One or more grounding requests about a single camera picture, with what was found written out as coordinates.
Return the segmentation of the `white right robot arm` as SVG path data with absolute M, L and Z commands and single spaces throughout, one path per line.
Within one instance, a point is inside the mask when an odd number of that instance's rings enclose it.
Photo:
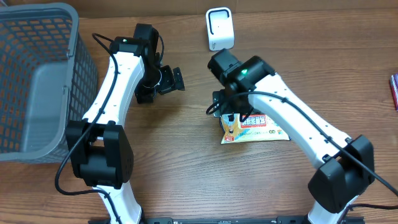
M 213 103 L 233 111 L 268 115 L 301 148 L 316 172 L 308 183 L 315 200 L 304 223 L 345 223 L 354 201 L 374 182 L 374 147 L 363 135 L 353 139 L 325 121 L 284 83 L 262 58 L 239 61 L 227 49 L 208 68 L 224 86 Z

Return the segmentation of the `red purple pad pack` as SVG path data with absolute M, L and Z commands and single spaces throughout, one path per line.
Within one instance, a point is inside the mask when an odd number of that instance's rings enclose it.
M 389 84 L 391 87 L 392 98 L 394 100 L 394 107 L 398 111 L 398 86 L 397 86 L 398 74 L 394 74 L 390 77 Z

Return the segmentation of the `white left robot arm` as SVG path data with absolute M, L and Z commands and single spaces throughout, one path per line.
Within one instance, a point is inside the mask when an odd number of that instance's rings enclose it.
M 157 45 L 164 41 L 150 24 L 137 24 L 132 37 L 116 37 L 105 47 L 109 66 L 93 104 L 79 121 L 70 121 L 65 130 L 68 154 L 55 174 L 71 162 L 75 177 L 89 187 L 74 195 L 99 194 L 109 213 L 106 223 L 145 223 L 142 207 L 130 184 L 134 154 L 124 125 L 131 100 L 152 103 L 157 95 L 185 89 L 180 69 L 162 65 Z

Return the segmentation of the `yellow snack packet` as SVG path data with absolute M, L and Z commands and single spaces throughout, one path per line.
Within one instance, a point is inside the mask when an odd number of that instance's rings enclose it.
M 240 114 L 223 114 L 220 126 L 224 136 L 221 144 L 253 141 L 289 141 L 289 135 L 265 114 L 252 114 L 244 122 Z

